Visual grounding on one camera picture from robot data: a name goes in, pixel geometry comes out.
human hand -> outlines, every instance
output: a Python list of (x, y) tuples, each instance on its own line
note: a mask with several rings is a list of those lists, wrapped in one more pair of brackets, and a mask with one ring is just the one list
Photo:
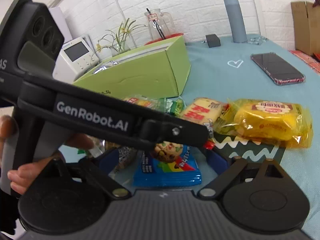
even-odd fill
[[(10, 137), (16, 129), (15, 121), (8, 115), (0, 117), (0, 165), (2, 160), (3, 146), (5, 139)], [(92, 140), (85, 134), (74, 134), (65, 143), (70, 147), (80, 149), (91, 149), (94, 147)], [(53, 158), (59, 157), (64, 160), (61, 152), (56, 151), (51, 157), (40, 160), (39, 162), (28, 163), (22, 165), (18, 170), (12, 170), (8, 172), (8, 178), (11, 180), (11, 188), (19, 194), (24, 194), (44, 167)]]

gray cylindrical bottle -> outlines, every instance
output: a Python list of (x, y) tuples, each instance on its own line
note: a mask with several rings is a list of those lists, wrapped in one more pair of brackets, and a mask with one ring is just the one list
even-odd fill
[(246, 42), (247, 34), (245, 32), (239, 0), (224, 0), (224, 4), (227, 9), (233, 42)]

green cardboard box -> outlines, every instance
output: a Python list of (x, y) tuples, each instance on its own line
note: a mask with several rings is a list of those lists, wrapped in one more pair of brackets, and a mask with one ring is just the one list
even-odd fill
[[(118, 64), (108, 67), (110, 60)], [(176, 97), (184, 89), (190, 67), (184, 38), (179, 36), (109, 58), (73, 84), (115, 98)]]

cardboard box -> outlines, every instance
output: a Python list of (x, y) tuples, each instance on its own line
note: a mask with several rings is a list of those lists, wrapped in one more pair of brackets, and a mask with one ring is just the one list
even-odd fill
[[(110, 60), (118, 65), (108, 67)], [(176, 97), (185, 87), (190, 67), (184, 38), (179, 36), (109, 58), (73, 84), (115, 98)]]
[(295, 47), (308, 55), (320, 53), (320, 6), (312, 5), (305, 1), (291, 2)]

device screen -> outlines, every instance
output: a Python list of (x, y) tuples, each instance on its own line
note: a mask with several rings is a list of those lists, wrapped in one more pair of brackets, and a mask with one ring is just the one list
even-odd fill
[(82, 42), (79, 42), (70, 48), (65, 49), (64, 52), (71, 59), (71, 61), (74, 62), (89, 51)]
[(268, 71), (273, 78), (278, 80), (289, 80), (303, 78), (304, 75), (295, 67), (286, 62), (275, 53), (254, 54), (252, 59), (265, 71)]

